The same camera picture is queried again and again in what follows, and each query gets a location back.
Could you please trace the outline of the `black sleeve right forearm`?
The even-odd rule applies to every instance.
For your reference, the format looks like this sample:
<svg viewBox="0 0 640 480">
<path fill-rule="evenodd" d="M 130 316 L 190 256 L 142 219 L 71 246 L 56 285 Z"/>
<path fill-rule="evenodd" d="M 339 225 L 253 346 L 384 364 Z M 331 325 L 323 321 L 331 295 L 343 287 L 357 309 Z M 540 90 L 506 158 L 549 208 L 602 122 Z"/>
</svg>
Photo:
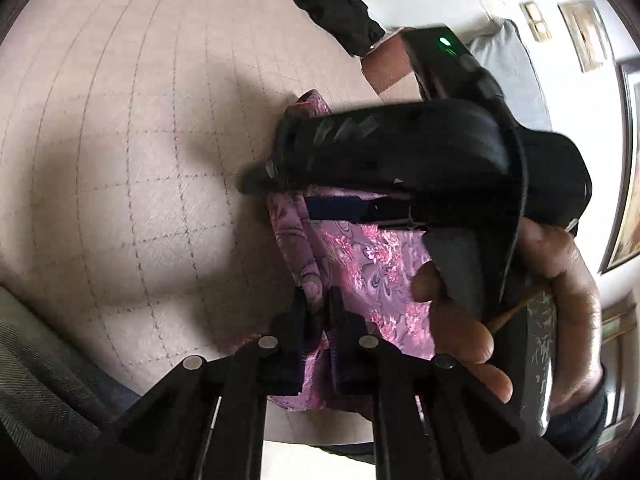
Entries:
<svg viewBox="0 0 640 480">
<path fill-rule="evenodd" d="M 603 375 L 590 397 L 562 414 L 554 415 L 544 440 L 555 448 L 587 478 L 597 469 L 596 448 L 601 437 L 608 411 Z"/>
</svg>

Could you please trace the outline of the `person's right hand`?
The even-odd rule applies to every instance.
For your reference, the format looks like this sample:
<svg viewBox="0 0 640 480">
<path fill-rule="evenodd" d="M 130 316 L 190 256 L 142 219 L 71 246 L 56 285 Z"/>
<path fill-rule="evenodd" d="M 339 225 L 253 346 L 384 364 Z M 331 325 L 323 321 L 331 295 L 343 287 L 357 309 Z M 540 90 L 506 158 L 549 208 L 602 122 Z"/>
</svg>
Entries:
<svg viewBox="0 0 640 480">
<path fill-rule="evenodd" d="M 549 408 L 552 415 L 565 413 L 588 401 L 603 377 L 600 294 L 574 238 L 563 229 L 523 218 L 518 248 L 530 272 L 548 280 L 555 296 L 558 342 Z M 511 379 L 488 363 L 494 352 L 491 332 L 448 297 L 434 263 L 416 272 L 411 295 L 430 305 L 435 351 L 456 358 L 498 399 L 509 401 Z"/>
</svg>

